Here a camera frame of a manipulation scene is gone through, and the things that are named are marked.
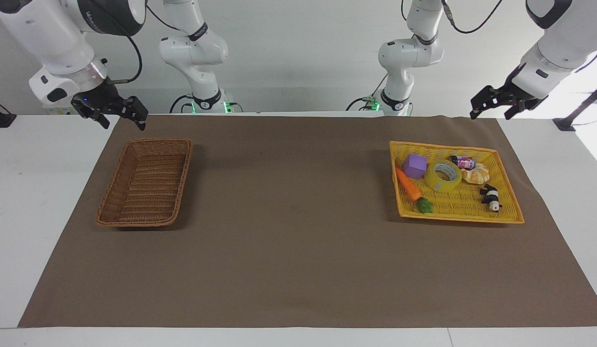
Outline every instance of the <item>croissant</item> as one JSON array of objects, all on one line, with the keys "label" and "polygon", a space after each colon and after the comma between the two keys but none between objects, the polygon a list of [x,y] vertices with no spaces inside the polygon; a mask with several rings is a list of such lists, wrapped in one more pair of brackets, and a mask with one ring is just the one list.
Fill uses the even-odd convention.
[{"label": "croissant", "polygon": [[473,185],[482,185],[489,180],[489,169],[484,164],[476,163],[474,169],[461,170],[461,176],[466,182]]}]

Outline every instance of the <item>white wall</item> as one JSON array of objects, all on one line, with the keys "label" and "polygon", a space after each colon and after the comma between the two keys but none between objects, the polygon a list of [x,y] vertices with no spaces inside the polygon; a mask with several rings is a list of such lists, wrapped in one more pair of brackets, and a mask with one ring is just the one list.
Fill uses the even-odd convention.
[{"label": "white wall", "polygon": [[[458,26],[473,28],[495,3],[455,0],[451,8]],[[166,18],[161,1],[150,5]],[[230,47],[228,61],[215,68],[217,79],[248,111],[345,109],[371,93],[384,76],[377,58],[380,44],[411,36],[397,0],[201,0],[200,7],[210,28]],[[147,16],[135,36],[144,72],[122,86],[123,96],[141,97],[151,112],[167,112],[177,96],[189,92],[183,76],[159,56],[159,39],[169,33]],[[444,59],[413,71],[414,114],[468,115],[470,98],[486,84],[500,86],[542,33],[523,0],[504,1],[473,35],[456,33],[443,20]],[[135,73],[136,55],[127,39],[89,34],[87,40],[98,56],[108,58],[113,79]],[[27,85],[39,68],[0,22],[0,101],[13,112],[42,112]]]}]

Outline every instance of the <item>brown wicker basket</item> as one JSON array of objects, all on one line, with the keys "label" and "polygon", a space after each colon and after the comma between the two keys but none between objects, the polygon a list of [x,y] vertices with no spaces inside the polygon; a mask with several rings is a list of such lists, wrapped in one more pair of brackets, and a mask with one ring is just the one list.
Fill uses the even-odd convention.
[{"label": "brown wicker basket", "polygon": [[97,211],[104,227],[162,227],[179,213],[192,145],[186,138],[129,141]]}]

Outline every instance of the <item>toy panda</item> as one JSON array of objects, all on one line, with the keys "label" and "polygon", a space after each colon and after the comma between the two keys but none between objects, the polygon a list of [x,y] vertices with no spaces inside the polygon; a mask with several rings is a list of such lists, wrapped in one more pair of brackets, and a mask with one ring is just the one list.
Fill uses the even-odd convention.
[{"label": "toy panda", "polygon": [[485,189],[481,189],[481,195],[483,195],[482,204],[488,204],[491,211],[497,212],[500,210],[500,200],[498,197],[498,190],[488,184],[485,184]]}]

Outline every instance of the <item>brown paper sheet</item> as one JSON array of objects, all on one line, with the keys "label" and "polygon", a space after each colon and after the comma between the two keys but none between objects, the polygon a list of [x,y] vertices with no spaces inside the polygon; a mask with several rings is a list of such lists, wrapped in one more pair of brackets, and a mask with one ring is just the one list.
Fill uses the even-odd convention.
[{"label": "brown paper sheet", "polygon": [[[196,144],[175,224],[95,225],[124,144]],[[388,141],[500,152],[520,226],[402,219]],[[19,327],[565,327],[597,297],[495,120],[120,121]]]}]

